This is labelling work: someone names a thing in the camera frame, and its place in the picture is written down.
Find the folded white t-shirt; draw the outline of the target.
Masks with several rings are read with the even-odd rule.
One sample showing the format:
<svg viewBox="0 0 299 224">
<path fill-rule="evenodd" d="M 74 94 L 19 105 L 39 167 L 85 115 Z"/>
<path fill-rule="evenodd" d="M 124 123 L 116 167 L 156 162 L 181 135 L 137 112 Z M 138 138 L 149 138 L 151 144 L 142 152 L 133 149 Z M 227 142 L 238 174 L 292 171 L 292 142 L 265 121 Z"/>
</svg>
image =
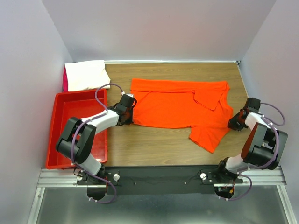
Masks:
<svg viewBox="0 0 299 224">
<path fill-rule="evenodd" d="M 109 89 L 108 76 L 103 60 L 66 63 L 68 92 L 97 89 L 104 86 Z"/>
</svg>

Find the orange t-shirt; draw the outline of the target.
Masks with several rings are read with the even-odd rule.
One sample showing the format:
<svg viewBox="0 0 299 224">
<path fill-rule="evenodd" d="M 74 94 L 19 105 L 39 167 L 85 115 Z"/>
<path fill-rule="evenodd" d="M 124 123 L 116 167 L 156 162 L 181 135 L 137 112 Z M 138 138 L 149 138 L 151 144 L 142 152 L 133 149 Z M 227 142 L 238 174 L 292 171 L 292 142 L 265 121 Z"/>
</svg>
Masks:
<svg viewBox="0 0 299 224">
<path fill-rule="evenodd" d="M 133 123 L 157 128 L 191 129 L 190 140 L 214 153 L 229 132 L 233 109 L 228 105 L 229 85 L 134 78 L 131 94 L 137 100 Z"/>
</svg>

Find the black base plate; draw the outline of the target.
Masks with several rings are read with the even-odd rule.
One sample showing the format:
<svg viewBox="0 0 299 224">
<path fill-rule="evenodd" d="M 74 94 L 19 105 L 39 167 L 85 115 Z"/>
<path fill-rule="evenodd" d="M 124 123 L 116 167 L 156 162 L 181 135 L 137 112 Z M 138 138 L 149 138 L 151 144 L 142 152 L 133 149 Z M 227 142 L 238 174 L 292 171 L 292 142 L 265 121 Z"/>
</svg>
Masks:
<svg viewBox="0 0 299 224">
<path fill-rule="evenodd" d="M 82 174 L 77 184 L 99 188 L 112 195 L 214 194 L 217 186 L 227 189 L 242 180 L 219 179 L 216 165 L 105 167 L 107 183 Z"/>
</svg>

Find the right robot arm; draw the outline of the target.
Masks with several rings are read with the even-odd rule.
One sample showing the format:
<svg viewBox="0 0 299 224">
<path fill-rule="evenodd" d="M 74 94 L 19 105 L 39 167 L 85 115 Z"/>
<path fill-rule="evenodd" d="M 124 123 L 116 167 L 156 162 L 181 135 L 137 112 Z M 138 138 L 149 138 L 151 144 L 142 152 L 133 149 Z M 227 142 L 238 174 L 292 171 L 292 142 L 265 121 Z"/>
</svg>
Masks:
<svg viewBox="0 0 299 224">
<path fill-rule="evenodd" d="M 275 126 L 283 126 L 285 117 L 282 116 L 282 124 L 277 124 L 260 113 L 261 105 L 277 109 L 259 99 L 248 98 L 244 107 L 228 121 L 228 128 L 235 131 L 249 128 L 250 134 L 239 155 L 220 161 L 215 175 L 217 178 L 235 180 L 249 168 L 274 170 L 278 166 L 288 134 Z"/>
</svg>

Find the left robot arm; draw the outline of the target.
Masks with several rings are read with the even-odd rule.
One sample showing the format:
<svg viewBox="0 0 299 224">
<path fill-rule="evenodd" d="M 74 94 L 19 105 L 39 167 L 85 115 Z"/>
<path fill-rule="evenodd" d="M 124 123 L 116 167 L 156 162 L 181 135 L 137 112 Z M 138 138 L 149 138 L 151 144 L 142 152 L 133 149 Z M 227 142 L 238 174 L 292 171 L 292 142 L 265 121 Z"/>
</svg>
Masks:
<svg viewBox="0 0 299 224">
<path fill-rule="evenodd" d="M 82 119 L 71 117 L 57 141 L 56 151 L 88 175 L 102 178 L 103 165 L 91 154 L 94 138 L 108 128 L 132 124 L 136 103 L 132 94 L 122 93 L 118 103 L 101 113 Z"/>
</svg>

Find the folded pink t-shirt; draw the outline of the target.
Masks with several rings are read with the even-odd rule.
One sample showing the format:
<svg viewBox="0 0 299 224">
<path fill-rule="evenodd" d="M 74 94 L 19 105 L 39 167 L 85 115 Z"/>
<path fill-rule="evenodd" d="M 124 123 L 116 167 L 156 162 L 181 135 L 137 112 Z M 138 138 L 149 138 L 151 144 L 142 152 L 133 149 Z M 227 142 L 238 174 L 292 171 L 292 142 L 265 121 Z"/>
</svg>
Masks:
<svg viewBox="0 0 299 224">
<path fill-rule="evenodd" d="M 62 88 L 63 88 L 63 92 L 68 92 L 68 78 L 67 78 L 66 68 L 64 68 L 64 72 L 63 72 Z"/>
</svg>

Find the red plastic bin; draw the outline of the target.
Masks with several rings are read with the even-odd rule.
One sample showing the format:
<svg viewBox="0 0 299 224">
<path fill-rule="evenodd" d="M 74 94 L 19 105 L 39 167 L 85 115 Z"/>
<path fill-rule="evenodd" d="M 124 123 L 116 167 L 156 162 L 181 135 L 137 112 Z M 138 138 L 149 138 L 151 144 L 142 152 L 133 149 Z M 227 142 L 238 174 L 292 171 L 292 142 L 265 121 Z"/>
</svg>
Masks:
<svg viewBox="0 0 299 224">
<path fill-rule="evenodd" d="M 87 118 L 104 111 L 104 108 L 95 99 L 96 90 L 63 92 L 55 97 L 47 156 L 45 160 L 46 169 L 72 168 L 71 160 L 56 151 L 57 141 L 71 117 Z M 98 99 L 107 106 L 106 89 L 99 90 Z M 91 150 L 94 158 L 101 163 L 108 159 L 108 133 L 107 130 L 97 134 L 93 141 Z"/>
</svg>

